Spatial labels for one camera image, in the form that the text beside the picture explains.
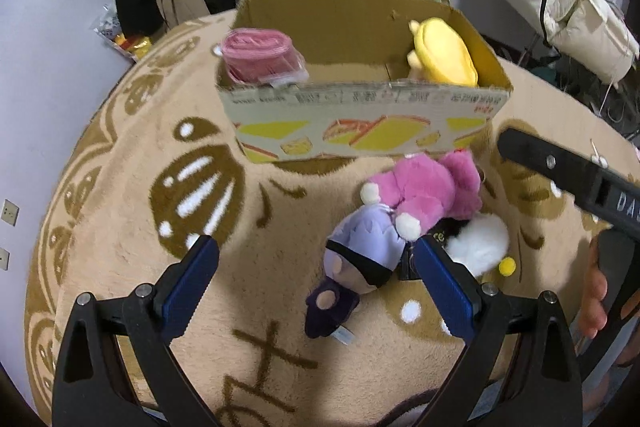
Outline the right hand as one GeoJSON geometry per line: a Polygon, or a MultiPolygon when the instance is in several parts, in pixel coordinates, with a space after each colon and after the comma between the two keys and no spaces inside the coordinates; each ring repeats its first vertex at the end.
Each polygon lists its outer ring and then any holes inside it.
{"type": "MultiPolygon", "coordinates": [[[[600,270],[599,257],[601,248],[598,239],[601,234],[591,239],[589,244],[589,258],[584,277],[584,291],[578,315],[579,332],[586,338],[593,340],[608,323],[608,314],[603,308],[603,300],[608,295],[608,280],[600,270]]],[[[625,366],[639,356],[639,329],[631,329],[632,336],[623,344],[623,350],[617,355],[615,364],[625,366]]]]}

